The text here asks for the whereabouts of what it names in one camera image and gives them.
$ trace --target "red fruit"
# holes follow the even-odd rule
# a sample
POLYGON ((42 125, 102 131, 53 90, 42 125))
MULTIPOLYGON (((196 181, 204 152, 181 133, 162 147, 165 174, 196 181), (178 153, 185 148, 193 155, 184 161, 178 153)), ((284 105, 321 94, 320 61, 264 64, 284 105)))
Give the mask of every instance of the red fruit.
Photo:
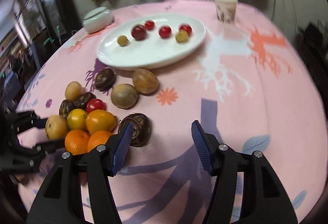
POLYGON ((159 29, 159 32, 158 34, 160 35, 160 37, 162 39, 166 39, 168 37, 171 36, 171 28, 169 26, 162 26, 160 29, 159 29))
POLYGON ((86 112, 88 114, 97 109, 106 110, 106 104, 100 99, 92 99, 87 103, 86 112))
POLYGON ((179 30, 185 30, 188 33, 188 36, 192 33, 192 28, 188 24, 180 25, 179 30))
POLYGON ((136 41, 141 41, 147 36, 147 31, 144 26, 136 25, 133 27, 131 35, 136 41))
POLYGON ((145 28, 146 28, 146 30, 152 31, 154 29, 154 27, 155 27, 155 22, 153 22, 152 20, 147 20, 145 22, 145 28))

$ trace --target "table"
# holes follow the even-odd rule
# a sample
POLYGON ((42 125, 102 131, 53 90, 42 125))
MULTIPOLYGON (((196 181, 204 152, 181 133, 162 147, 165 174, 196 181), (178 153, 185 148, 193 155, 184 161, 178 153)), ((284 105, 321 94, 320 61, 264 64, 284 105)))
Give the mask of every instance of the table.
MULTIPOLYGON (((107 103, 120 120, 131 113, 146 114, 153 132, 145 147, 130 147, 122 171, 110 178, 124 224, 202 222, 215 179, 202 169, 191 138, 191 123, 235 151, 264 152, 283 183, 301 221, 320 197, 326 180, 327 130, 318 91, 296 51, 261 12, 239 4, 233 25, 216 17, 213 1, 168 0, 114 10, 115 22, 87 34, 81 29, 42 67, 19 104, 41 117, 58 114, 67 84, 85 85, 107 103), (110 30, 128 20, 153 13, 179 13, 201 20, 205 43, 184 60, 153 72, 160 90, 140 96, 130 110, 114 107, 108 93, 95 90, 97 72, 105 67, 96 47, 110 30)), ((117 82, 132 83, 130 72, 116 71, 117 82)), ((44 131, 19 137, 32 146, 46 140, 44 131)), ((59 154, 49 155, 39 174, 19 193, 27 209, 59 154)), ((232 220, 242 199, 238 175, 232 220)), ((82 187, 86 220, 92 222, 87 186, 82 187)))

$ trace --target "small yellow fruit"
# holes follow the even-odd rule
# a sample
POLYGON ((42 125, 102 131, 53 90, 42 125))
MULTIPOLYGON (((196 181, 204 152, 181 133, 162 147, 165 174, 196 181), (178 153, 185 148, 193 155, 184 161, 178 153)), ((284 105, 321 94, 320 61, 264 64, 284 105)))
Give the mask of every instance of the small yellow fruit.
POLYGON ((117 43, 120 45, 120 46, 126 46, 128 43, 129 43, 129 40, 127 39, 126 36, 124 35, 121 35, 117 38, 117 43))
POLYGON ((69 112, 67 117, 67 125, 70 130, 81 129, 87 130, 86 118, 88 113, 83 109, 77 108, 69 112))
POLYGON ((83 87, 77 81, 69 83, 65 90, 65 98, 69 101, 74 101, 80 94, 83 93, 83 87))
POLYGON ((60 115, 52 115, 46 122, 46 134, 49 140, 63 138, 68 133, 66 119, 60 115))
POLYGON ((188 33, 185 30, 180 30, 176 33, 175 39, 178 43, 187 42, 189 39, 188 33))

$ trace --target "purple flower print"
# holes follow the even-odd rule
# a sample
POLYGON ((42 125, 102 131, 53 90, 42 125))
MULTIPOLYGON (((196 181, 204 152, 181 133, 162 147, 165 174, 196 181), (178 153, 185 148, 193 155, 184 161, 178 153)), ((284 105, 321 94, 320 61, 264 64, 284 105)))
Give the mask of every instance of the purple flower print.
POLYGON ((46 101, 46 108, 50 108, 51 105, 52 105, 52 99, 50 98, 46 101))

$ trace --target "white plate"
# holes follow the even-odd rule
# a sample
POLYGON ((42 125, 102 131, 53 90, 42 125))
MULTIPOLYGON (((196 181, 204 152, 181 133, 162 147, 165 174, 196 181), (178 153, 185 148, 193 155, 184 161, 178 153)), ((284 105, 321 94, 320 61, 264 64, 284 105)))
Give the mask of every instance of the white plate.
POLYGON ((206 36, 205 25, 192 17, 178 14, 148 15, 136 18, 113 29, 99 43, 97 57, 104 64, 123 70, 136 68, 158 68, 175 63, 192 53, 206 36), (148 36, 143 41, 136 41, 131 36, 132 28, 143 24, 146 20, 153 20, 155 28, 148 31, 148 36), (177 43, 175 34, 182 23, 187 23, 192 28, 192 35, 186 43, 177 43), (171 37, 162 39, 158 30, 161 26, 168 25, 172 29, 171 37), (117 43, 120 35, 127 36, 129 44, 121 47, 117 43))

